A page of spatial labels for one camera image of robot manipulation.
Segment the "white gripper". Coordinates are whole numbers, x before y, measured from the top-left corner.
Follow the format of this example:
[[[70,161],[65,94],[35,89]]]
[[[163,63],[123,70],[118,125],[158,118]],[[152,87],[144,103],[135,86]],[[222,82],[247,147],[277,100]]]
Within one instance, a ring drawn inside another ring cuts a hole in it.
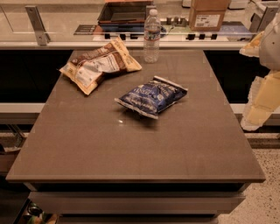
[[[264,125],[280,107],[280,13],[278,12],[264,31],[255,35],[242,47],[239,54],[259,57],[260,63],[270,69],[264,78],[256,76],[248,93],[248,103],[242,113],[241,127],[254,131]]]

